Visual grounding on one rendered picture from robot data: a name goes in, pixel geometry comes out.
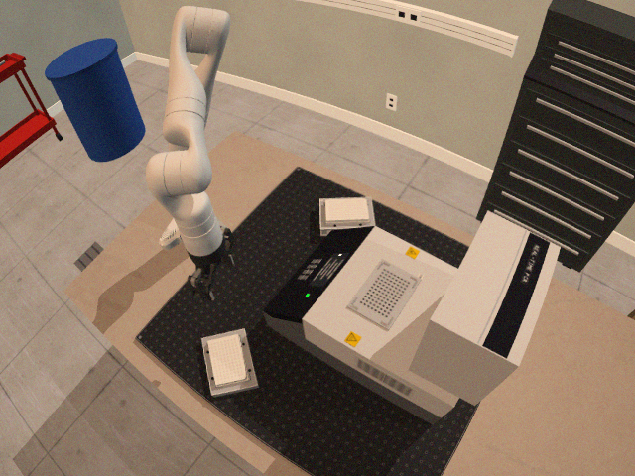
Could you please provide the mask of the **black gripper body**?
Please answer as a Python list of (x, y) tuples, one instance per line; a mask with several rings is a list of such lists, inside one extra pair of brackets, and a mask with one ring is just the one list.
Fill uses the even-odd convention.
[[(221, 262), (221, 258), (219, 259), (219, 257), (223, 256), (223, 254), (225, 252), (225, 247), (226, 247), (225, 241), (224, 241), (224, 238), (222, 237), (222, 242), (221, 242), (220, 246), (213, 253), (211, 253), (209, 255), (206, 255), (206, 256), (195, 256), (195, 255), (192, 255), (189, 252), (188, 252), (188, 254), (189, 254), (191, 260), (195, 263), (195, 269), (196, 270), (198, 268), (200, 268), (201, 269), (201, 273), (203, 275), (210, 275), (211, 264), (217, 263), (217, 267), (218, 267), (218, 265)], [(219, 260), (217, 260), (217, 259), (219, 259)]]

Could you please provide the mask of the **grey benchtop machine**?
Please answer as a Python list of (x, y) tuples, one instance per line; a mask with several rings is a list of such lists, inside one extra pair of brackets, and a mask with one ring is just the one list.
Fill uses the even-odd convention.
[(520, 366), (560, 249), (490, 211), (459, 268), (377, 226), (331, 230), (263, 314), (324, 363), (435, 424)]

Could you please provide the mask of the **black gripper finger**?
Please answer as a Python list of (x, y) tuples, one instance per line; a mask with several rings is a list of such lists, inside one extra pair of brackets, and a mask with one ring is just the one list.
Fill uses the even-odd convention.
[[(215, 299), (215, 296), (211, 290), (211, 283), (214, 282), (216, 269), (217, 263), (211, 264), (209, 278), (201, 273), (200, 268), (197, 269), (193, 276), (188, 276), (188, 282), (193, 296), (201, 299), (208, 299), (210, 301)], [(203, 286), (203, 282), (206, 283), (206, 287)]]
[[(225, 228), (220, 226), (221, 231), (223, 233), (224, 236), (224, 241), (225, 241), (225, 253), (224, 255), (221, 257), (224, 261), (225, 264), (233, 266), (234, 261), (233, 261), (233, 256), (232, 256), (232, 246), (235, 246), (235, 239), (231, 233), (231, 230), (229, 228)], [(227, 239), (228, 238), (228, 239)], [(226, 257), (228, 256), (228, 257)]]

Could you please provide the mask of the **dark grey base plate with grid of holes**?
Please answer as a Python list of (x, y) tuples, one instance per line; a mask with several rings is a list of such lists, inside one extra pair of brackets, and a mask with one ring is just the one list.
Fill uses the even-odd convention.
[[(233, 231), (215, 300), (188, 280), (135, 337), (189, 387), (312, 476), (443, 476), (480, 402), (435, 424), (409, 413), (267, 325), (262, 310), (326, 236), (319, 199), (367, 197), (296, 167)], [(459, 268), (469, 246), (372, 199), (375, 226)], [(211, 395), (201, 339), (245, 328), (259, 388)]]

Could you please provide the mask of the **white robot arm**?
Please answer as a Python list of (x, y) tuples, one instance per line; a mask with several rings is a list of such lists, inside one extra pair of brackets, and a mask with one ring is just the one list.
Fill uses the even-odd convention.
[[(159, 240), (164, 250), (184, 243), (192, 255), (206, 256), (222, 242), (205, 193), (212, 168), (204, 129), (229, 29), (229, 14), (217, 9), (183, 6), (174, 20), (163, 124), (169, 151), (154, 155), (146, 167), (150, 192), (174, 217)], [(193, 70), (186, 52), (208, 55)]]

